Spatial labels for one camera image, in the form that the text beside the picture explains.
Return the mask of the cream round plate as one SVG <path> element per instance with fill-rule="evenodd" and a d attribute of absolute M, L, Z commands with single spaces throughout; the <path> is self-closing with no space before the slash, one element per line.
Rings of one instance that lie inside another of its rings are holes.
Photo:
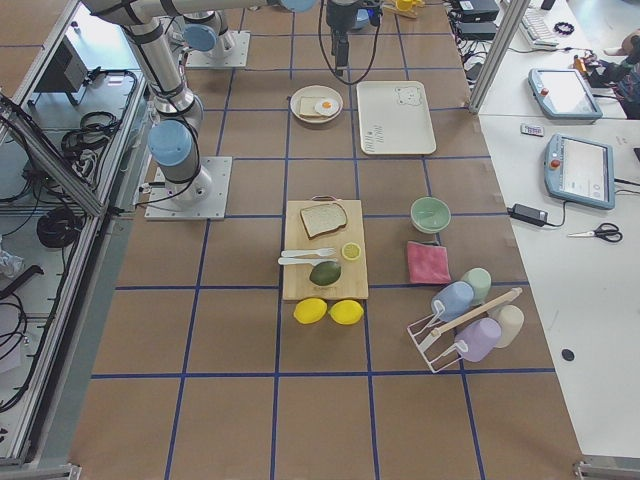
<path fill-rule="evenodd" d="M 311 85 L 298 89 L 289 100 L 294 116 L 307 124 L 324 124 L 335 119 L 343 109 L 343 99 L 334 89 Z"/>

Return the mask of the bread slice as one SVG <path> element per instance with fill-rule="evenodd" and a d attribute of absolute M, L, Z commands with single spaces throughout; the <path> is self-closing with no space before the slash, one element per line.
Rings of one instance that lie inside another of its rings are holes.
<path fill-rule="evenodd" d="M 325 203 L 300 210 L 300 218 L 309 239 L 332 233 L 348 223 L 343 207 L 337 203 Z"/>
<path fill-rule="evenodd" d="M 314 112 L 314 104 L 322 97 L 302 97 L 299 104 L 299 114 L 303 117 L 322 117 Z"/>

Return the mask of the bread slice in plate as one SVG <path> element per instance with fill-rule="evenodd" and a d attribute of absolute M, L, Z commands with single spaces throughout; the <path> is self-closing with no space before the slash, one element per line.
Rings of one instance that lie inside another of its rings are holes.
<path fill-rule="evenodd" d="M 322 97 L 302 97 L 299 104 L 299 114 L 303 117 L 322 117 L 314 112 L 314 104 Z"/>

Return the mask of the toy fried egg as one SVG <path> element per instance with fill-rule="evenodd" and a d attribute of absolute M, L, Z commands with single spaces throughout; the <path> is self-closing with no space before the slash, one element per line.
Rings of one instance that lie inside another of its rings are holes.
<path fill-rule="evenodd" d="M 323 98 L 314 104 L 313 109 L 319 116 L 332 117 L 340 111 L 341 107 L 335 99 Z"/>

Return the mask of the cream bear tray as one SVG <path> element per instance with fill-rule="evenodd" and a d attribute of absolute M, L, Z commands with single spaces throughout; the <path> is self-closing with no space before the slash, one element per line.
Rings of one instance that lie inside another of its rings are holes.
<path fill-rule="evenodd" d="M 363 81 L 356 87 L 360 147 L 369 155 L 428 155 L 436 140 L 424 85 Z"/>

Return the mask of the white plastic knife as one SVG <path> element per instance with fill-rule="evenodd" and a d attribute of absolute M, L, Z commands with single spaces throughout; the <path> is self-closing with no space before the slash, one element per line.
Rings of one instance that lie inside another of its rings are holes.
<path fill-rule="evenodd" d="M 311 265 L 318 266 L 322 263 L 328 262 L 326 258 L 295 258 L 295 257 L 280 257 L 277 263 L 281 266 L 290 265 Z"/>

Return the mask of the white keyboard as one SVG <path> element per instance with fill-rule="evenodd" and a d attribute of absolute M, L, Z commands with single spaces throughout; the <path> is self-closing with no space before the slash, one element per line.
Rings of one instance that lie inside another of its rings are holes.
<path fill-rule="evenodd" d="M 532 50 L 554 51 L 559 41 L 535 9 L 527 9 L 520 20 L 519 31 Z"/>

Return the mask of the teach pendant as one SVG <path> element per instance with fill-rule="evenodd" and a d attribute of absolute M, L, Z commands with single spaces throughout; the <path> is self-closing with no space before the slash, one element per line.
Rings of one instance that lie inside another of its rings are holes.
<path fill-rule="evenodd" d="M 593 123 L 603 117 L 590 88 L 574 69 L 531 69 L 528 84 L 549 119 Z"/>
<path fill-rule="evenodd" d="M 615 207 L 610 145 L 554 134 L 546 147 L 543 174 L 552 197 L 603 210 Z"/>

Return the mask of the yellow lemon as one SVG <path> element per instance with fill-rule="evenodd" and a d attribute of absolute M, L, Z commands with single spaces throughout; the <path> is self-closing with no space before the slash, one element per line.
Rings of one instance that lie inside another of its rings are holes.
<path fill-rule="evenodd" d="M 362 319 L 364 308 L 358 301 L 345 299 L 336 302 L 329 309 L 329 315 L 340 325 L 354 325 Z"/>
<path fill-rule="evenodd" d="M 321 298 L 307 298 L 299 301 L 293 311 L 294 319 L 302 324 L 309 325 L 320 321 L 327 313 L 328 305 Z"/>

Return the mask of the left yellow lemon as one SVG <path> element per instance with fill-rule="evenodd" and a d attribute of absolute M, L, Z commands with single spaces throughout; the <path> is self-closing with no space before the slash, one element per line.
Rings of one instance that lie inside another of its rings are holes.
<path fill-rule="evenodd" d="M 302 324 L 309 325 L 320 321 L 327 313 L 328 305 L 321 298 L 307 298 L 299 301 L 293 311 L 294 319 Z"/>

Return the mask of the black power adapter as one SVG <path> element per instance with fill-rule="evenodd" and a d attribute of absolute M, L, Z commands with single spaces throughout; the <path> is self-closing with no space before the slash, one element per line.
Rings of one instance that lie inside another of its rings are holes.
<path fill-rule="evenodd" d="M 548 213 L 544 210 L 514 203 L 511 207 L 507 208 L 507 213 L 510 218 L 530 225 L 537 227 L 547 225 Z"/>

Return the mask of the green cup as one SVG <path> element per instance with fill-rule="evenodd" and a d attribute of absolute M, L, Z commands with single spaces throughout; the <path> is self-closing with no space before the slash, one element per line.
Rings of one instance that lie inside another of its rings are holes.
<path fill-rule="evenodd" d="M 469 284 L 473 290 L 471 306 L 482 304 L 492 286 L 491 274 L 484 268 L 475 267 L 465 272 L 461 281 Z"/>

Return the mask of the near teach pendant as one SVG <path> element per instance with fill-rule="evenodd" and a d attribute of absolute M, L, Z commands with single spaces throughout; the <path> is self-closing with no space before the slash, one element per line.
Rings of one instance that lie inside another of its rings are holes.
<path fill-rule="evenodd" d="M 610 145 L 554 134 L 546 147 L 543 174 L 552 197 L 603 210 L 615 207 Z"/>

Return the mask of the cream cup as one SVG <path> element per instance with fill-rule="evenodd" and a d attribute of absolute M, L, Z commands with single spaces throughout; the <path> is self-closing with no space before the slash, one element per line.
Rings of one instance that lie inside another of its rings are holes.
<path fill-rule="evenodd" d="M 523 327 L 523 311 L 513 304 L 504 304 L 502 306 L 491 309 L 488 312 L 488 316 L 494 319 L 501 327 L 501 336 L 495 347 L 508 347 L 514 341 Z"/>

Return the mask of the black handled scissors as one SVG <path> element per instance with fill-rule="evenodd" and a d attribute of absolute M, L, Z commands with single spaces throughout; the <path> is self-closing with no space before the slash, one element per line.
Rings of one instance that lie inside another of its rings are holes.
<path fill-rule="evenodd" d="M 597 227 L 584 231 L 568 234 L 569 238 L 598 238 L 608 243 L 619 243 L 623 239 L 623 234 L 614 223 L 604 222 Z"/>

